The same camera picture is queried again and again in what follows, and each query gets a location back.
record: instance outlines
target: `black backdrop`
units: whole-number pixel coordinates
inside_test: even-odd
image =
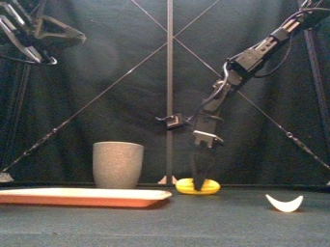
[[[296,0],[174,1],[174,35],[193,22],[177,36],[192,51],[174,41],[176,113],[196,113],[218,79],[196,55],[221,72],[226,58],[260,42],[297,10]],[[170,143],[165,126],[156,120],[166,116],[168,37],[162,26],[166,28],[168,1],[51,0],[47,14],[78,28],[89,40],[57,55],[55,67],[31,68],[2,61],[3,168],[118,83],[10,173],[18,181],[93,182],[93,143],[129,141],[146,147],[141,182],[158,182],[169,171]],[[329,21],[313,34],[329,100]],[[2,47],[2,52],[15,51]],[[266,70],[284,53],[285,48]],[[217,152],[210,177],[230,184],[327,184],[329,171],[242,95],[329,161],[329,129],[320,117],[304,34],[293,41],[281,70],[266,79],[253,79],[224,104],[226,121],[218,134],[226,146]],[[177,178],[188,178],[196,149],[193,133],[178,129],[173,137],[172,171]]]

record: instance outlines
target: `orange tray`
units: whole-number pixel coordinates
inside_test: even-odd
[[[164,190],[34,188],[0,191],[0,204],[146,207],[169,198]]]

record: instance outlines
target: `yellow sponge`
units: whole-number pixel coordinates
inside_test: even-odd
[[[212,179],[206,179],[202,185],[202,190],[196,190],[194,180],[192,178],[184,178],[176,183],[177,190],[189,195],[212,195],[221,189],[221,184]]]

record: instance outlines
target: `wire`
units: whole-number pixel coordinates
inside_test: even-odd
[[[29,60],[23,60],[21,58],[14,58],[14,57],[9,57],[6,55],[0,55],[0,59],[9,59],[9,60],[13,60],[18,63],[22,63],[22,64],[27,64],[27,65],[31,65],[31,66],[54,66],[57,65],[57,59],[53,57],[53,61],[50,63],[37,63],[37,62],[33,62],[33,61],[29,61]]]
[[[289,18],[287,18],[287,20],[284,21],[283,25],[284,26],[293,18],[296,18],[300,14],[304,14],[307,12],[330,12],[330,9],[325,9],[325,8],[312,8],[312,9],[304,9],[299,12],[296,12],[292,16],[289,16]]]
[[[266,74],[261,74],[261,75],[254,74],[254,76],[253,76],[254,78],[258,78],[258,79],[265,78],[265,77],[270,76],[272,74],[275,74],[275,73],[279,71],[279,69],[280,69],[281,66],[284,65],[284,62],[287,61],[287,59],[288,59],[288,57],[289,57],[289,54],[291,54],[291,51],[292,51],[292,46],[293,46],[293,34],[291,35],[289,40],[291,40],[289,47],[288,47],[288,49],[287,49],[287,52],[285,52],[285,55],[284,55],[284,58],[283,58],[280,64],[279,64],[279,65],[275,67],[275,69],[273,69],[270,72],[268,72]]]

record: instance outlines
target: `ceramic cup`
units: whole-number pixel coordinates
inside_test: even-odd
[[[93,146],[93,176],[98,188],[134,189],[141,176],[145,147],[128,142]]]

